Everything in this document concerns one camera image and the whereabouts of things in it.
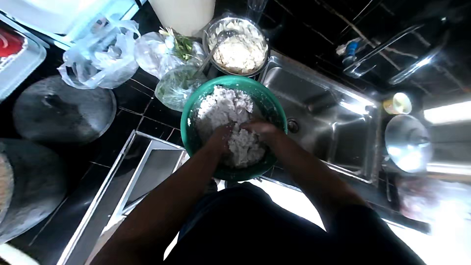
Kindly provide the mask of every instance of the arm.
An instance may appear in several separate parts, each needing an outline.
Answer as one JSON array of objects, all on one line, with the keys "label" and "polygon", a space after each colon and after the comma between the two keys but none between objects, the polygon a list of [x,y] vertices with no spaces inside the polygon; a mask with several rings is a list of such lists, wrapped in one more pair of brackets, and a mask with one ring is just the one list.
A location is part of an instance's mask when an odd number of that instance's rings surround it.
[{"label": "arm", "polygon": [[214,174],[232,128],[222,126],[181,168],[151,191],[126,217],[92,261],[98,264],[142,264],[163,260],[192,206]]},{"label": "arm", "polygon": [[365,202],[322,161],[288,138],[274,125],[254,121],[242,128],[260,135],[275,153],[293,180],[319,211],[324,226],[329,231],[337,212],[346,205],[365,205]]}]

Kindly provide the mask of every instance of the dark shirt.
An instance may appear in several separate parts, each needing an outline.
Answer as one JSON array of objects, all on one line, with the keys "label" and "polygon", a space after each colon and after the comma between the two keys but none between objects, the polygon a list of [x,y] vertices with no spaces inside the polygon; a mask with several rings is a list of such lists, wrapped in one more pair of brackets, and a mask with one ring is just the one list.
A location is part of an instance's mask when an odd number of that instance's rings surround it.
[{"label": "dark shirt", "polygon": [[205,196],[166,263],[424,264],[370,208],[347,206],[327,233],[243,183]]}]

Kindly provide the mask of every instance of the black countertop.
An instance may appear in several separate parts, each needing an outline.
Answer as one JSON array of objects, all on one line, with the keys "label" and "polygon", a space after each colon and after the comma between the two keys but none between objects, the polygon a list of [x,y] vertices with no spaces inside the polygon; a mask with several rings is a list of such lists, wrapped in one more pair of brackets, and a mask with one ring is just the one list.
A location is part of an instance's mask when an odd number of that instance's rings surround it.
[{"label": "black countertop", "polygon": [[[217,1],[215,17],[225,11],[243,15],[246,11],[246,3],[244,1]],[[267,15],[269,11],[276,13],[277,17]],[[158,31],[161,25],[148,3],[143,5],[133,19],[139,23],[139,31],[142,34]],[[351,79],[342,75],[341,68],[331,61],[325,60],[321,56],[309,56],[307,53],[300,53],[300,49],[297,49],[298,45],[292,41],[293,36],[306,34],[306,32],[317,37],[319,35],[316,34],[314,29],[296,19],[293,14],[290,14],[289,10],[277,1],[269,1],[260,25],[262,28],[268,29],[267,34],[272,36],[270,39],[272,47],[280,53],[298,60],[352,89],[369,95],[382,96],[380,93],[375,93],[380,89],[377,89],[377,86],[370,81]],[[313,39],[313,43],[317,45],[311,49],[326,49],[324,42],[325,40]],[[10,113],[13,103],[30,84],[58,74],[56,67],[62,64],[62,52],[57,47],[49,49],[44,63],[7,100],[0,104],[0,113],[7,114],[3,115],[5,117],[4,124],[7,126],[1,132],[0,137],[20,138],[15,132],[11,120]],[[138,69],[131,79],[120,87],[113,89],[118,110],[115,120],[105,134],[84,147],[56,150],[69,165],[70,189],[68,197],[51,216],[21,236],[11,240],[12,245],[23,249],[41,264],[56,264],[132,130],[138,130],[180,146],[183,145],[179,130],[181,113],[168,109],[154,98],[154,90],[158,81],[156,77],[142,69]],[[289,178],[289,175],[285,173],[282,165],[279,164],[270,169],[264,176],[296,186]],[[383,172],[380,175],[378,187],[352,178],[341,177],[367,200],[382,218],[422,232],[429,231],[426,223],[408,219],[399,213],[394,174],[385,174]]]}]

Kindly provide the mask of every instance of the sink drain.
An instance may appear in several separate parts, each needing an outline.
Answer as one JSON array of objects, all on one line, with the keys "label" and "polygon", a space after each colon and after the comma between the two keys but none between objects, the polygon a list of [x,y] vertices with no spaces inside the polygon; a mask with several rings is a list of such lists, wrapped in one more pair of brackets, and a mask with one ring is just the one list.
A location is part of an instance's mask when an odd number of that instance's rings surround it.
[{"label": "sink drain", "polygon": [[291,133],[297,133],[299,131],[298,122],[294,118],[289,118],[286,120],[288,123],[288,130]]}]

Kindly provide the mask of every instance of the spoon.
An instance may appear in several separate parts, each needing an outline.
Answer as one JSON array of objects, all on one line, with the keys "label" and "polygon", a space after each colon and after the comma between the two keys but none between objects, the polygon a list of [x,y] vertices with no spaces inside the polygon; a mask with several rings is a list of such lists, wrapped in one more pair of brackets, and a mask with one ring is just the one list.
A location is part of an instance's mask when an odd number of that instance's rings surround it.
[{"label": "spoon", "polygon": [[214,56],[214,53],[216,52],[216,50],[218,49],[219,45],[221,44],[222,41],[226,40],[227,38],[230,38],[232,36],[235,36],[235,35],[238,35],[239,32],[236,31],[236,30],[224,30],[224,31],[221,31],[219,34],[218,34],[218,42],[216,43],[216,45],[214,45],[214,47],[211,49],[211,52],[208,54],[208,56],[206,57],[206,59],[204,59],[203,63],[201,64],[201,66],[198,68],[198,70],[193,74],[193,76],[198,76],[200,75],[204,68],[206,67],[206,65],[208,64],[209,60],[211,59],[211,57]]}]

